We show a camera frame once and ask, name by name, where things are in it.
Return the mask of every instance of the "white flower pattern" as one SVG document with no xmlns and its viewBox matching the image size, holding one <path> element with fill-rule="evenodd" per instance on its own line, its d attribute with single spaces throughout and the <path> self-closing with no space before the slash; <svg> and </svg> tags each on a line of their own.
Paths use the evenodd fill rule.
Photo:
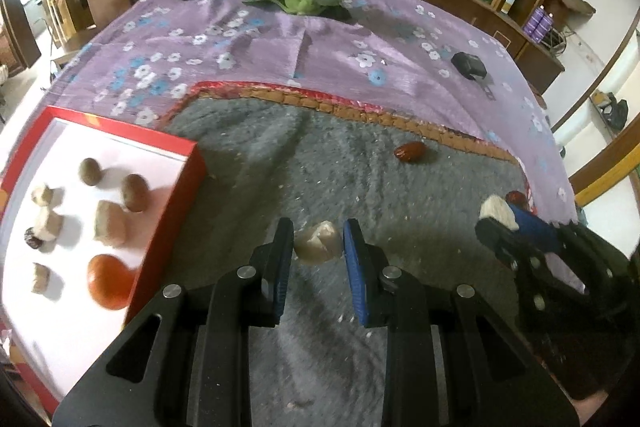
<svg viewBox="0 0 640 427">
<path fill-rule="evenodd" d="M 151 85 L 151 83 L 156 79 L 155 73 L 149 73 L 145 76 L 139 83 L 136 84 L 136 89 L 146 89 Z"/>
<path fill-rule="evenodd" d="M 371 55 L 367 55 L 364 53 L 359 53 L 356 55 L 355 59 L 358 61 L 358 64 L 361 68 L 370 68 L 375 63 L 376 59 Z"/>
<path fill-rule="evenodd" d="M 109 94 L 109 91 L 107 89 L 101 90 L 101 92 L 99 92 L 97 95 L 95 95 L 94 102 L 100 102 L 100 100 L 102 100 L 108 94 Z"/>
<path fill-rule="evenodd" d="M 233 20 L 229 21 L 228 23 L 226 23 L 226 27 L 227 28 L 239 28 L 243 24 L 244 24 L 244 19 L 242 19 L 241 17 L 238 17 L 237 19 L 233 19 Z"/>
<path fill-rule="evenodd" d="M 138 66 L 133 76 L 136 78 L 142 78 L 143 76 L 147 76 L 149 73 L 151 73 L 151 66 L 148 64 L 142 64 L 141 66 Z"/>
<path fill-rule="evenodd" d="M 544 127 L 542 127 L 542 122 L 535 115 L 531 117 L 531 123 L 533 124 L 533 127 L 538 130 L 538 132 L 543 131 Z"/>
<path fill-rule="evenodd" d="M 218 63 L 218 67 L 221 70 L 230 70 L 236 64 L 235 58 L 233 58 L 233 55 L 231 55 L 231 53 L 229 52 L 218 55 L 216 62 Z"/>
<path fill-rule="evenodd" d="M 111 116 L 120 116 L 127 108 L 127 102 L 120 101 L 111 109 Z"/>
<path fill-rule="evenodd" d="M 158 119 L 158 115 L 151 108 L 145 107 L 136 115 L 136 124 L 146 127 Z"/>
<path fill-rule="evenodd" d="M 187 94 L 187 84 L 178 84 L 170 91 L 171 98 L 175 98 L 176 100 L 183 98 L 185 94 Z"/>
<path fill-rule="evenodd" d="M 182 68 L 171 68 L 167 76 L 170 80 L 178 80 L 182 74 Z"/>
</svg>

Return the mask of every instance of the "wooden cabinet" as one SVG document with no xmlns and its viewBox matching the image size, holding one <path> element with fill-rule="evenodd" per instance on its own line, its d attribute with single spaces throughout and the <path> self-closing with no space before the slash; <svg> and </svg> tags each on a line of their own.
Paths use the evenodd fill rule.
<svg viewBox="0 0 640 427">
<path fill-rule="evenodd" d="M 0 63 L 9 75 L 31 68 L 40 58 L 20 0 L 0 0 Z"/>
</svg>

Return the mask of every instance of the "brown nut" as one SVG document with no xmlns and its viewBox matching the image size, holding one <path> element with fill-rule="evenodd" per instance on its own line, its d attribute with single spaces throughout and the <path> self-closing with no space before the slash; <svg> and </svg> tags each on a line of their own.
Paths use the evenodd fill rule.
<svg viewBox="0 0 640 427">
<path fill-rule="evenodd" d="M 97 185 L 102 179 L 100 164 L 93 158 L 85 158 L 78 168 L 78 176 L 80 176 L 82 183 L 90 187 Z"/>
<path fill-rule="evenodd" d="M 394 155 L 401 162 L 416 162 L 427 152 L 427 146 L 422 142 L 409 142 L 394 150 Z"/>
<path fill-rule="evenodd" d="M 129 174 L 122 181 L 122 201 L 131 212 L 143 212 L 149 207 L 149 185 L 140 174 Z"/>
</svg>

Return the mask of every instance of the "floor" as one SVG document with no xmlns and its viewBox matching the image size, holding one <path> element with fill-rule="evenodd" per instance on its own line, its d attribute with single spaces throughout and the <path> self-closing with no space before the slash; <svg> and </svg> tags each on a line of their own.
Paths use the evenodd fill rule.
<svg viewBox="0 0 640 427">
<path fill-rule="evenodd" d="M 5 100 L 0 108 L 6 124 L 0 123 L 0 171 L 9 158 L 18 134 L 24 127 L 31 113 L 44 95 L 44 89 L 50 86 L 51 36 L 48 31 L 40 34 L 36 42 L 42 56 L 32 68 L 9 78 L 0 92 Z"/>
</svg>

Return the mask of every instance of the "white wall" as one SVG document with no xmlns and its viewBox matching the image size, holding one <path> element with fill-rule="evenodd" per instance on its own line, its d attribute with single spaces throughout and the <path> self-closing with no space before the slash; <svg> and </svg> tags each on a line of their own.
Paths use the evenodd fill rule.
<svg viewBox="0 0 640 427">
<path fill-rule="evenodd" d="M 596 9 L 596 13 L 588 20 L 574 16 L 568 24 L 577 33 L 574 40 L 584 42 L 595 56 L 590 63 L 584 52 L 580 54 L 578 49 L 568 46 L 558 57 L 566 71 L 544 94 L 551 124 L 556 123 L 597 78 L 602 70 L 600 64 L 609 62 L 640 7 L 640 0 L 585 1 Z"/>
</svg>

